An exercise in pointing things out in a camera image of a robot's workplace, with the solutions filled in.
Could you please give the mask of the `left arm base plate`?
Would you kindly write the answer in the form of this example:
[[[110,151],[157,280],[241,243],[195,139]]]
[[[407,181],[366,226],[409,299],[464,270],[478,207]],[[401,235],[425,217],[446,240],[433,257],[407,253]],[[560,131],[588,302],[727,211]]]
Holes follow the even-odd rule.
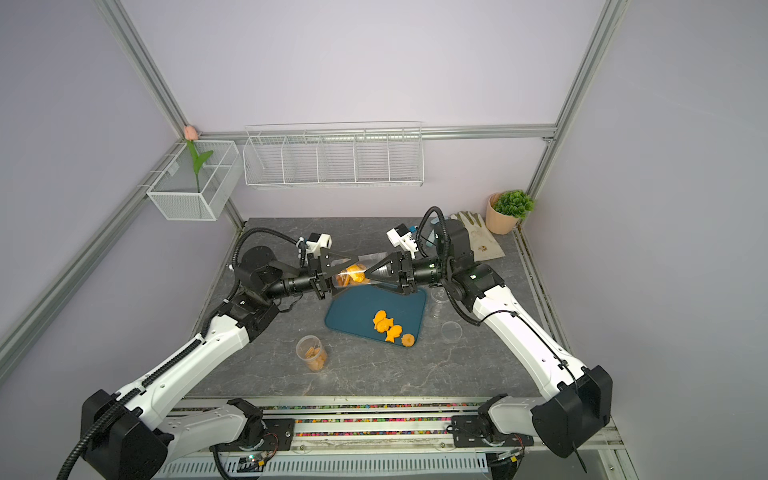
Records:
[[[260,425],[247,426],[234,441],[219,444],[219,452],[289,451],[294,439],[294,418],[266,418]]]

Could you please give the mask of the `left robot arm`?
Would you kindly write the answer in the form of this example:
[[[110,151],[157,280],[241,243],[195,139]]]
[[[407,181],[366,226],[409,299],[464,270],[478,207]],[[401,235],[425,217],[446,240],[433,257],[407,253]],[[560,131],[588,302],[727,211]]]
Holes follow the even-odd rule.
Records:
[[[229,263],[235,283],[199,331],[159,365],[109,394],[83,404],[80,438],[60,467],[70,477],[84,460],[105,479],[150,479],[169,461],[226,445],[275,452],[280,438],[261,408],[242,398],[180,420],[177,403],[216,367],[255,341],[281,314],[279,300],[313,292],[319,299],[358,258],[332,250],[327,234],[292,238],[265,227],[244,231]]]

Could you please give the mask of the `clear jar with cookies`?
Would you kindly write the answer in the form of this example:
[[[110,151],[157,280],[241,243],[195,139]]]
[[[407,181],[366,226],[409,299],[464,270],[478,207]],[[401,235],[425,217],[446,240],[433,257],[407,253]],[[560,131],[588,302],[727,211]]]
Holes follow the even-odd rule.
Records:
[[[451,306],[448,294],[442,287],[435,287],[429,290],[429,297],[430,316],[439,319]]]

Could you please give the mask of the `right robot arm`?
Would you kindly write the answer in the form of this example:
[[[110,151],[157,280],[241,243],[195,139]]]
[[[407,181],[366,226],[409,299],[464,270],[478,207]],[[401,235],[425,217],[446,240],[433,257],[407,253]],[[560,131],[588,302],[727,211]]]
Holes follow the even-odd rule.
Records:
[[[611,418],[613,380],[601,366],[587,367],[525,311],[504,279],[474,257],[470,235],[458,220],[430,207],[415,231],[400,224],[387,233],[394,252],[366,276],[410,294],[420,286],[442,288],[467,323],[495,333],[525,367],[541,402],[523,410],[499,394],[480,410],[484,436],[537,436],[555,455],[577,452]]]

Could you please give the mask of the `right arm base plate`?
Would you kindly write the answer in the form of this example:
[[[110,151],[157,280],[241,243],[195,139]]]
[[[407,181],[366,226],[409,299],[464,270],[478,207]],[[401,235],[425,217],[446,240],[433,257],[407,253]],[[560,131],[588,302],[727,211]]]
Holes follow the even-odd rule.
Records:
[[[457,448],[510,447],[526,448],[534,445],[530,435],[501,433],[490,420],[481,415],[454,415],[445,432]]]

